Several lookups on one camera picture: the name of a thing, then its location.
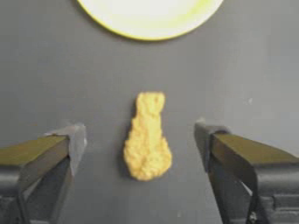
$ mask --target plate rim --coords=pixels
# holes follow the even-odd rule
[[[225,0],[211,0],[211,1],[217,1],[218,5],[215,8],[213,8],[213,10],[210,11],[210,13],[206,14],[206,18],[205,19],[198,19],[197,21],[199,21],[199,23],[195,23],[195,26],[191,29],[187,29],[186,31],[179,31],[175,34],[171,35],[163,35],[159,37],[146,37],[146,36],[138,36],[135,34],[130,34],[124,31],[120,31],[118,28],[111,27],[111,25],[108,25],[100,18],[99,16],[95,15],[95,13],[92,13],[88,9],[88,7],[86,6],[86,4],[83,3],[84,0],[78,0],[80,7],[83,8],[83,10],[88,13],[88,15],[91,16],[91,18],[95,20],[95,22],[98,22],[99,25],[102,25],[106,29],[108,29],[111,32],[114,32],[115,34],[130,38],[130,39],[136,39],[136,40],[143,40],[143,41],[162,41],[162,40],[167,40],[167,39],[175,39],[179,38],[181,36],[186,35],[187,33],[193,32],[195,29],[198,29],[207,21],[209,19],[213,17],[213,15],[217,13],[217,11],[219,10],[219,7],[222,6]]]

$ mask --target yellow plate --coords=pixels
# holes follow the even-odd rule
[[[223,0],[79,0],[112,32],[142,40],[182,36],[199,27]]]

